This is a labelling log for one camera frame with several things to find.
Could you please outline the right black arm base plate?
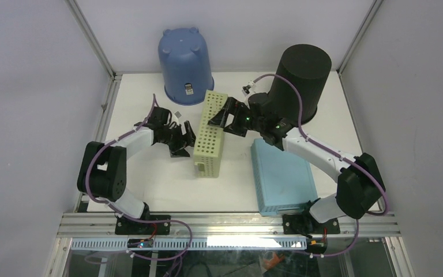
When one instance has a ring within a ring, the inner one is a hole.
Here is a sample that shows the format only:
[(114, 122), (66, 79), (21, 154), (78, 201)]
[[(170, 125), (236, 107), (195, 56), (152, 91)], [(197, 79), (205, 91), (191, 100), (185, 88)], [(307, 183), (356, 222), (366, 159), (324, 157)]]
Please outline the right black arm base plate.
[(310, 216), (302, 214), (282, 215), (284, 234), (317, 235), (340, 234), (340, 225), (336, 218), (325, 223), (318, 223)]

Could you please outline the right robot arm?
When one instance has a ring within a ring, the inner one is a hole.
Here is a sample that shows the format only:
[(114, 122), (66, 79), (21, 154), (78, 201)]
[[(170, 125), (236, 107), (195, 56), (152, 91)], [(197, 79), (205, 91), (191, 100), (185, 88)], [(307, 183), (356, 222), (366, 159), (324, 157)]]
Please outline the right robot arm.
[(241, 137), (248, 131), (257, 132), (267, 144), (303, 158), (336, 182), (336, 193), (310, 203), (305, 209), (302, 225), (310, 234), (318, 233), (325, 222), (334, 218), (362, 218), (371, 213), (379, 199), (388, 202), (384, 182), (371, 155), (338, 151), (308, 135), (297, 120), (280, 115), (265, 93), (249, 96), (246, 103), (227, 98), (221, 110), (208, 119), (208, 125)]

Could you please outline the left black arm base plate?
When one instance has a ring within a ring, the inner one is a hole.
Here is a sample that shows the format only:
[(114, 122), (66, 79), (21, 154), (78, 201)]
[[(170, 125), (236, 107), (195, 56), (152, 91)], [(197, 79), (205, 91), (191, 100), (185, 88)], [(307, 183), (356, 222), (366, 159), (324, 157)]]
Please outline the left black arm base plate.
[(151, 235), (156, 232), (157, 235), (169, 235), (170, 223), (138, 223), (120, 217), (120, 214), (115, 213), (117, 223), (115, 226), (116, 235)]

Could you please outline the large blue plastic bucket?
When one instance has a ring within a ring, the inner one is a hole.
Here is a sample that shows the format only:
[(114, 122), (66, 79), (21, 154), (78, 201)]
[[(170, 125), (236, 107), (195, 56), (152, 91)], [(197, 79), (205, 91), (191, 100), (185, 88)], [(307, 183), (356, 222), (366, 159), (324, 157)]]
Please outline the large blue plastic bucket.
[(199, 29), (165, 29), (157, 50), (166, 96), (183, 106), (203, 102), (215, 82), (208, 46)]

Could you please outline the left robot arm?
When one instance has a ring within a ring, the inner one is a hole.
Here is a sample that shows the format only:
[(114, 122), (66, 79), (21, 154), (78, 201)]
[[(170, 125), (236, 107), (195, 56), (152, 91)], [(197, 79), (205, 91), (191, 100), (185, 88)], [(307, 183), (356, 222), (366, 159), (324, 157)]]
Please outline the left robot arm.
[(127, 133), (108, 142), (91, 141), (86, 145), (77, 189), (128, 218), (128, 226), (136, 234), (144, 234), (151, 226), (149, 206), (126, 186), (127, 160), (155, 144), (166, 145), (172, 158), (188, 157), (186, 148), (195, 142), (189, 121), (179, 123), (170, 110), (152, 107), (147, 117)]

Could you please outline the light blue perforated basket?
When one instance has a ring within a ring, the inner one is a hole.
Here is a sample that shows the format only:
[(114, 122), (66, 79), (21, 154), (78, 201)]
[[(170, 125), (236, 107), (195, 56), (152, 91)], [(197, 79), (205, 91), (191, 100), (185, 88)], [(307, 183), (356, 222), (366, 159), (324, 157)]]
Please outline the light blue perforated basket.
[(301, 212), (318, 198), (310, 163), (257, 138), (251, 163), (258, 211), (262, 216)]

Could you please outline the yellow-green perforated basket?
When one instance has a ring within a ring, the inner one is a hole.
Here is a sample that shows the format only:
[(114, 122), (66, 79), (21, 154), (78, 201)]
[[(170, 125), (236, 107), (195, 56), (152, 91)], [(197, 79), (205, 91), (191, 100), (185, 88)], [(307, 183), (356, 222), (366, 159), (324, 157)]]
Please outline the yellow-green perforated basket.
[(200, 126), (194, 145), (194, 169), (199, 178), (217, 178), (222, 161), (224, 132), (220, 127), (208, 125), (225, 104), (228, 95), (207, 91), (201, 113)]

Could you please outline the large black plastic bucket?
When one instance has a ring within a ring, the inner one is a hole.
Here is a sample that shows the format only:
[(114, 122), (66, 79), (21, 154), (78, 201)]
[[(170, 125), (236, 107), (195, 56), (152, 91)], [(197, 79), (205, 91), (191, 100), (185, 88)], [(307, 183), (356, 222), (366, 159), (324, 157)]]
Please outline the large black plastic bucket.
[[(330, 56), (311, 44), (296, 44), (283, 52), (276, 74), (288, 80), (298, 90), (302, 99), (302, 124), (311, 121), (316, 115), (331, 67)], [(294, 122), (298, 119), (298, 98), (285, 81), (274, 78), (268, 98), (279, 116)]]

